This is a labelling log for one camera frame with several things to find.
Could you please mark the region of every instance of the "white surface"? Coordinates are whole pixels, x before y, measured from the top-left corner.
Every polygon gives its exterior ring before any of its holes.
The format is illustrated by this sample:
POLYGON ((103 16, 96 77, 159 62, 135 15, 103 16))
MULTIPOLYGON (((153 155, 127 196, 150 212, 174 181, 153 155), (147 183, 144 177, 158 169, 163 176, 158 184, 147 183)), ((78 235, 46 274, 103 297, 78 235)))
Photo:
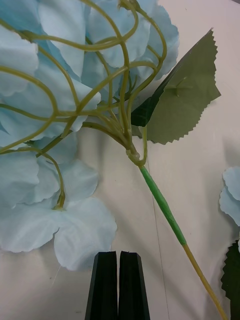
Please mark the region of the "white surface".
MULTIPOLYGON (((179 58, 211 27, 222 97, 188 136, 149 143, 151 175, 165 195, 196 260, 229 315, 221 268, 237 229, 219 210, 222 172, 240 165, 240 5, 231 0, 162 0, 180 32, 179 58)), ((141 141, 135 138, 137 148, 141 141)), ((79 156, 101 175, 95 193, 116 217, 113 250, 141 255, 151 320, 219 320, 139 170, 115 141, 81 130, 79 156)), ((0 255, 0 320, 83 320, 90 272, 59 268, 52 243, 0 255)))

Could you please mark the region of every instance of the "light blue petal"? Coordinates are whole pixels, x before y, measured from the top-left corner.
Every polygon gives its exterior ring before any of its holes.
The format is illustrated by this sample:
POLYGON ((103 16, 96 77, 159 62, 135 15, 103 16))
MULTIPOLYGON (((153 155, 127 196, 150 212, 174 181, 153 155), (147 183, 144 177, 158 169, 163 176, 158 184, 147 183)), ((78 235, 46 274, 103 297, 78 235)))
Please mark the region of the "light blue petal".
MULTIPOLYGON (((169 14, 163 6, 155 5, 152 15, 153 20, 159 26, 161 32, 166 41, 167 55, 161 67, 161 70, 156 75, 155 80, 159 80, 163 75, 166 75, 177 62, 178 47, 179 47, 179 32, 178 28, 171 23, 169 14)), ((163 44, 156 29, 151 25, 150 36, 148 45, 150 45, 160 56, 163 53, 163 44)), ((139 59, 143 61, 151 61, 155 65, 158 64, 157 57, 147 48, 144 55, 139 59)), ((152 69, 149 67, 135 68, 135 72, 138 76, 146 79, 152 73, 152 69)))
POLYGON ((41 29, 37 0, 0 0, 0 18, 17 30, 41 29))
MULTIPOLYGON (((58 109, 60 111, 75 111, 76 104, 73 94, 63 73, 41 53, 39 53, 39 62, 35 77, 51 90, 57 101, 58 109)), ((92 90, 92 88, 75 79, 72 82, 79 101, 92 90)), ((99 93, 95 94, 85 109, 95 109, 100 100, 101 95, 99 93)), ((26 90, 21 92, 21 94, 16 93, 11 97, 5 98, 4 101, 13 107, 41 117, 49 117, 53 112, 53 106, 47 94, 33 83, 29 83, 26 90)), ((79 117, 78 121, 80 120, 82 120, 81 122, 85 121, 86 116, 79 117)), ((62 126, 62 128, 65 126, 63 123, 58 123, 57 125, 62 126)))
MULTIPOLYGON (((33 76, 39 65, 38 47, 23 40, 17 33, 0 25, 0 65, 33 76)), ((26 89, 28 81, 7 72, 0 72, 0 94, 11 96, 26 89)))
POLYGON ((63 212, 62 224, 55 235, 54 250, 61 266, 82 270, 93 266, 98 252, 111 250, 117 225, 97 198, 88 198, 63 212))
MULTIPOLYGON (((2 109, 0 109, 0 122, 10 136, 3 141, 1 147, 28 137, 39 130, 45 123, 44 121, 33 120, 16 112, 2 109)), ((44 136, 50 138, 59 136, 63 132, 63 128, 62 123, 54 122, 43 133, 34 138, 32 137, 31 140, 38 140, 44 136)))
POLYGON ((98 173, 94 169, 78 159, 59 167, 67 202, 78 202, 94 193, 98 184, 98 173))
POLYGON ((51 170, 45 158, 38 158, 37 163, 39 165, 37 174, 39 183, 35 185, 21 201, 27 205, 49 199, 60 189, 59 177, 54 170, 51 170))
MULTIPOLYGON (((41 140, 37 140, 34 143, 36 148, 42 149, 48 145, 53 139, 43 137, 41 140)), ((47 154, 51 156, 59 165, 71 162, 77 152, 77 134, 75 132, 70 133, 66 138, 61 140, 53 148, 51 148, 47 154)))
MULTIPOLYGON (((133 14, 125 8, 118 8, 118 4, 118 0, 103 0, 97 2, 97 5, 113 19, 121 35, 125 35, 134 26, 134 17, 133 14)), ((150 23, 141 15, 138 15, 138 17, 137 30, 126 42, 130 61, 144 54, 150 35, 150 23)), ((109 22, 93 8, 91 8, 88 16, 87 31, 93 43, 104 38, 116 36, 109 22)), ((120 45, 102 50, 101 53, 110 66, 116 68, 124 65, 124 55, 120 45)))
MULTIPOLYGON (((84 5, 79 0, 40 0, 38 5, 43 30, 50 36, 64 38, 78 44, 85 44, 84 5)), ((62 57, 80 77, 82 74, 84 51, 52 42, 62 57)))
POLYGON ((39 166, 33 152, 0 155, 0 205, 13 208, 39 183, 39 166))
POLYGON ((156 0, 138 0, 137 2, 149 17, 153 16, 156 0))
MULTIPOLYGON (((112 68, 110 65, 107 65, 109 72, 112 74, 117 69, 112 68)), ((102 82, 108 76, 106 69, 95 52, 86 52, 84 55, 84 63, 81 75, 81 81, 88 87, 94 88, 100 82, 102 82)), ((112 95, 115 95, 115 92, 118 90, 120 85, 121 77, 117 76, 112 81, 112 95)), ((109 92, 109 85, 107 84, 104 89, 107 93, 109 92)), ((103 98, 103 90, 100 91, 101 99, 103 98)))
POLYGON ((240 200, 240 166, 227 169, 222 176, 228 191, 236 200, 240 200))
POLYGON ((225 186, 220 194, 220 209, 232 217, 235 223, 240 227, 240 201, 236 200, 225 186))
MULTIPOLYGON (((8 134, 5 130, 0 130, 0 147, 6 147, 14 142, 13 137, 8 134)), ((13 150, 16 150, 18 148, 26 147, 24 143, 20 143, 19 145, 11 148, 13 150)))
POLYGON ((46 208, 41 203, 18 204, 12 210, 1 212, 1 248, 17 253, 29 252, 43 246, 59 229, 58 215, 58 211, 46 208))

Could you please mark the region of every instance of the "artificial hydrangea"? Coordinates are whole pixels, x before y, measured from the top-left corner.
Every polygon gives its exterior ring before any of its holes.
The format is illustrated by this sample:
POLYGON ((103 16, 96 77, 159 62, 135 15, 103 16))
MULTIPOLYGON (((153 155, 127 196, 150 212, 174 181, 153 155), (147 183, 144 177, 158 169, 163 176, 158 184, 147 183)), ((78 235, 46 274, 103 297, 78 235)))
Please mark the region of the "artificial hydrangea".
POLYGON ((222 176, 225 187, 220 194, 220 209, 240 227, 240 166, 228 168, 222 176))
MULTIPOLYGON (((119 6, 119 0, 94 0, 93 3, 110 16, 122 36, 133 27, 132 12, 119 6)), ((158 80, 176 63, 178 29, 156 0, 139 0, 138 3, 157 23, 166 40, 167 55, 155 77, 158 80)), ((147 46, 161 55, 162 41, 153 26, 141 14, 137 16, 137 29, 126 41, 129 61, 157 65, 158 59, 147 46)), ((81 102, 107 77, 107 72, 95 52, 84 52, 49 39, 30 42, 15 31, 60 37, 82 45, 94 44, 115 33, 96 9, 80 0, 0 0, 0 19, 13 27, 12 30, 0 24, 0 65, 25 75, 0 71, 0 149, 19 140, 23 143, 12 149, 26 147, 25 143, 42 149, 61 135, 66 125, 61 121, 49 122, 41 130, 56 106, 62 114, 74 112, 76 99, 81 102), (67 72, 76 98, 66 76, 48 55, 67 72)), ((125 63, 119 44, 100 53, 111 73, 125 63)), ((137 87, 151 73, 149 66, 136 66, 130 70, 129 77, 137 87)), ((122 80, 121 75, 113 79, 113 97, 119 97, 122 80)), ((96 92, 83 110, 94 110, 100 102, 107 101, 109 89, 106 84, 96 92)), ((58 201, 60 181, 55 166, 48 159, 36 158, 33 151, 0 154, 2 249, 28 252, 54 237, 56 257, 69 270, 91 266, 97 252, 110 250, 117 229, 115 220, 103 203, 90 197, 97 186, 96 172, 75 159, 76 132, 86 119, 87 115, 78 116, 70 128, 73 133, 47 152, 62 173, 66 195, 63 210, 53 210, 58 201)))

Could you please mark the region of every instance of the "artificial leaf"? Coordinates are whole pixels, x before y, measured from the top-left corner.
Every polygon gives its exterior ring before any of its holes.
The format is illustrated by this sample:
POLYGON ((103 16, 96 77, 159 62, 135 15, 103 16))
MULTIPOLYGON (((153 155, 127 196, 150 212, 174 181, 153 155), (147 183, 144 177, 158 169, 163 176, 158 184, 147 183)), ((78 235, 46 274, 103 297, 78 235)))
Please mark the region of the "artificial leaf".
POLYGON ((147 139, 166 144, 193 130, 207 105, 221 94, 216 87, 214 61, 217 47, 210 30, 179 61, 152 97, 132 112, 136 126, 147 125, 147 139))
POLYGON ((228 248, 224 275, 221 278, 222 289, 230 299, 231 320, 240 319, 240 252, 238 241, 228 248))

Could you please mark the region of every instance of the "flower stem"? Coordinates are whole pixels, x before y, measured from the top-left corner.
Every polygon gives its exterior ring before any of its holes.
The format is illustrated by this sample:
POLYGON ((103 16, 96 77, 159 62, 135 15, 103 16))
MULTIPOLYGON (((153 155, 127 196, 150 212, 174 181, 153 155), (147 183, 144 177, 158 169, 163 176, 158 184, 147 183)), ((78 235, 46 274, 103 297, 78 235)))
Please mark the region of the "flower stem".
POLYGON ((208 283, 207 279, 205 278, 203 272, 201 271, 199 265, 197 264, 191 250, 189 249, 189 246, 187 245, 187 241, 179 227, 179 225, 177 224, 170 208, 169 205, 167 203, 167 201, 165 200, 164 196, 162 195, 161 191, 159 190, 158 186, 156 185, 156 183, 154 182, 153 178, 151 177, 151 175, 149 174, 149 172, 147 171, 147 169, 145 168, 145 166, 141 166, 139 167, 145 181, 146 184, 148 185, 152 195, 154 196, 159 208, 161 209, 162 213, 164 214, 165 218, 167 219, 168 223, 170 224, 173 232, 175 233, 178 241, 180 242, 180 244, 182 245, 184 251, 186 252, 186 255, 188 257, 188 259, 190 260, 192 266, 194 267, 197 275, 199 276, 202 284, 204 285, 206 291, 208 292, 208 294, 210 295, 210 297, 212 298, 219 314, 221 315, 221 318, 223 320, 228 320, 227 315, 225 314, 222 306, 220 305, 218 298, 216 297, 213 289, 211 288, 210 284, 208 283))

